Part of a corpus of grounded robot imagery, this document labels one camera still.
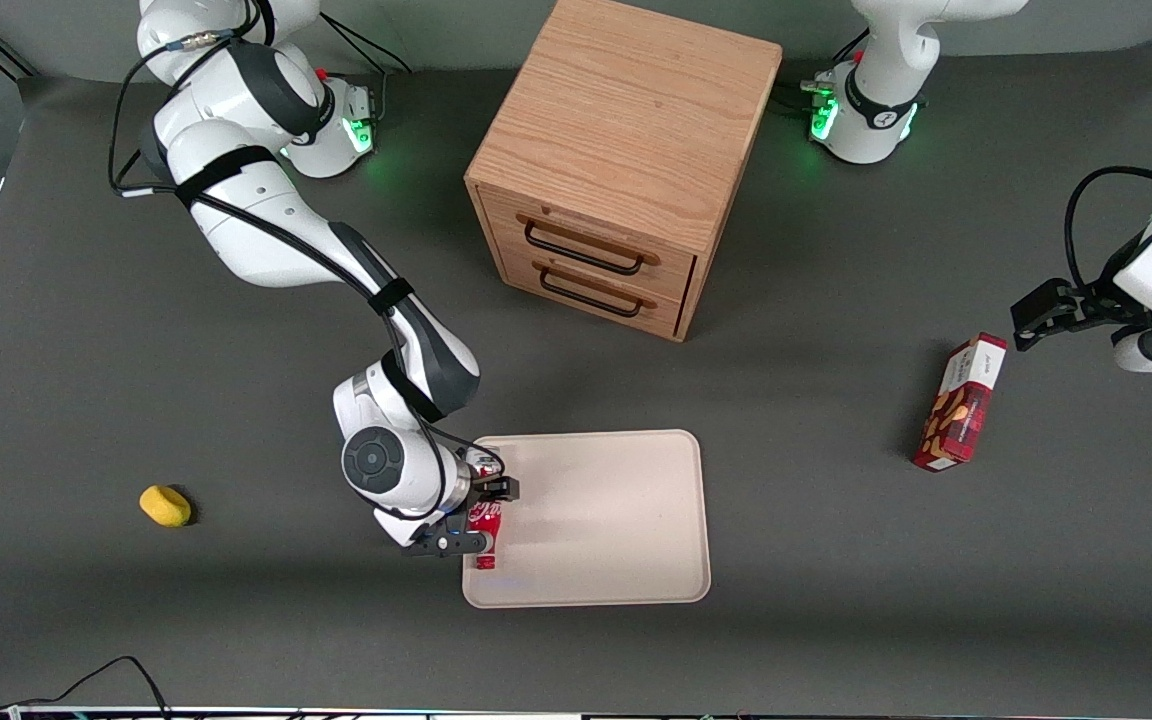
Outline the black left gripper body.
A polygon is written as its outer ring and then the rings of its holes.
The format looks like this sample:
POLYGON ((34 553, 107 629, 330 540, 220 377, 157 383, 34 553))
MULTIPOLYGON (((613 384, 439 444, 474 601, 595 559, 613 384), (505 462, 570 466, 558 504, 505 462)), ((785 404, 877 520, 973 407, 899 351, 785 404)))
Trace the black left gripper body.
POLYGON ((1089 331, 1102 325, 1120 325, 1126 331, 1149 331, 1152 327, 1152 314, 1147 306, 1114 282, 1120 270, 1126 270, 1126 265, 1142 250, 1142 234, 1135 234, 1123 247, 1112 252, 1102 265, 1100 276, 1091 282, 1085 281, 1079 272, 1071 242, 1071 278, 1079 306, 1079 319, 1073 323, 1071 331, 1089 331))

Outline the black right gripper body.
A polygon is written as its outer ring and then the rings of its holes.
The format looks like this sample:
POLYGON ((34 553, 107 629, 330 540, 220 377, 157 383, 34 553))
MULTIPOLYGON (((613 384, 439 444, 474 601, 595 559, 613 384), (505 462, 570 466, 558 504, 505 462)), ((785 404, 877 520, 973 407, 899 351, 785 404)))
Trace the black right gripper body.
POLYGON ((473 533, 470 514, 483 498, 480 480, 449 482, 439 498, 435 533, 473 533))

